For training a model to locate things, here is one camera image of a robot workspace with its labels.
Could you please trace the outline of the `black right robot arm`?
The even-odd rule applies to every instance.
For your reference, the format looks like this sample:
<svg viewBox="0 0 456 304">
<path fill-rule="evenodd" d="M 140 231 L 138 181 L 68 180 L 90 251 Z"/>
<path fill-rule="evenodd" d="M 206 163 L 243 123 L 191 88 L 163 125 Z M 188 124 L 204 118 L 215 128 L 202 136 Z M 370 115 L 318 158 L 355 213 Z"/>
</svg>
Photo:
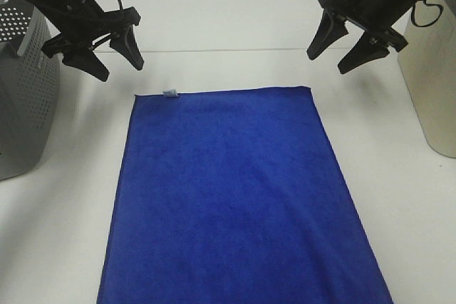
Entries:
<svg viewBox="0 0 456 304">
<path fill-rule="evenodd" d="M 361 28 L 363 34 L 338 63 L 342 74 L 385 58 L 391 48 L 401 51 L 408 42 L 393 29 L 393 24 L 419 1 L 426 0 L 318 0 L 323 13 L 316 35 L 307 48 L 307 56 L 315 60 L 331 44 L 347 35 L 346 22 Z"/>
</svg>

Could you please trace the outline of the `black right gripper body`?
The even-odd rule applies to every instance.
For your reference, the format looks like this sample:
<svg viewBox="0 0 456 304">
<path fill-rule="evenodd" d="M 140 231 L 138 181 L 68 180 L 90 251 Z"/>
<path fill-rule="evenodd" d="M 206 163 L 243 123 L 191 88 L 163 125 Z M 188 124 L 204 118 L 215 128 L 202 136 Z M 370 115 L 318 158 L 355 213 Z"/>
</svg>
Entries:
<svg viewBox="0 0 456 304">
<path fill-rule="evenodd" d="M 405 38 L 392 25 L 407 11 L 404 0 L 318 0 L 323 10 L 334 11 L 366 31 L 379 32 L 388 46 L 399 52 L 407 46 Z"/>
</svg>

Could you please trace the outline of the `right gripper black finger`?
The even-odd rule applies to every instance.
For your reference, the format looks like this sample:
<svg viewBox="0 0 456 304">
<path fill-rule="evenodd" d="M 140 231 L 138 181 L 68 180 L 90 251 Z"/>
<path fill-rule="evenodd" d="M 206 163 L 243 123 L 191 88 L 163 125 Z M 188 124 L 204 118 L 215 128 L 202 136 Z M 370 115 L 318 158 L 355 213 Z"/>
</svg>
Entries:
<svg viewBox="0 0 456 304">
<path fill-rule="evenodd" d="M 316 34 L 307 48 L 311 61 L 317 59 L 330 45 L 348 35 L 344 18 L 340 19 L 334 11 L 324 10 Z"/>
<path fill-rule="evenodd" d="M 388 44 L 382 35 L 375 31 L 366 31 L 355 46 L 338 63 L 341 74 L 346 74 L 357 67 L 388 55 Z"/>
</svg>

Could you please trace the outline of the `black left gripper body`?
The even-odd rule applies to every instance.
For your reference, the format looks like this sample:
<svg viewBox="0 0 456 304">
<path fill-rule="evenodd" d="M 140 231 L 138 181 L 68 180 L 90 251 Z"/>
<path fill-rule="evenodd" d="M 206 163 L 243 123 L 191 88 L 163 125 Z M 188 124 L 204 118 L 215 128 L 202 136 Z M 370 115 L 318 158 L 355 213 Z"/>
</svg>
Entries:
<svg viewBox="0 0 456 304">
<path fill-rule="evenodd" d="M 140 24 L 140 14 L 133 6 L 105 11 L 96 0 L 41 0 L 41 12 L 59 30 L 44 43 L 42 51 L 49 57 L 57 53 L 92 51 L 110 43 L 113 33 Z"/>
</svg>

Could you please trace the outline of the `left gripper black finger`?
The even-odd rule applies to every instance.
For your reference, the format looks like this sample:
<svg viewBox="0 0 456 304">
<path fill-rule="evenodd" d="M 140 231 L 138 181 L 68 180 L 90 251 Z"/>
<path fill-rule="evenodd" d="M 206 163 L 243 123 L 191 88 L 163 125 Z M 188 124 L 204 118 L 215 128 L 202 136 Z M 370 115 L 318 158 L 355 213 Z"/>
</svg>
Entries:
<svg viewBox="0 0 456 304">
<path fill-rule="evenodd" d="M 63 64 L 82 70 L 105 82 L 109 71 L 92 51 L 76 51 L 63 54 Z"/>
<path fill-rule="evenodd" d="M 132 28 L 126 28 L 118 33 L 113 33 L 109 46 L 122 55 L 136 70 L 143 69 L 144 60 Z"/>
</svg>

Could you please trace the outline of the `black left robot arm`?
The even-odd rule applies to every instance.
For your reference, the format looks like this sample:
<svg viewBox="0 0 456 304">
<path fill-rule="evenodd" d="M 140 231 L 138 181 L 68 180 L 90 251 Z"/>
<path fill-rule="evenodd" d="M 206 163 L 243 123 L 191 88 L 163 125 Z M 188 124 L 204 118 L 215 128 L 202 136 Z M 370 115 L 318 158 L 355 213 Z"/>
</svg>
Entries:
<svg viewBox="0 0 456 304">
<path fill-rule="evenodd" d="M 109 70 L 95 54 L 108 43 L 136 70 L 144 60 L 135 40 L 134 28 L 141 16 L 121 0 L 24 0 L 34 5 L 59 31 L 42 45 L 49 58 L 60 54 L 63 64 L 105 82 Z"/>
</svg>

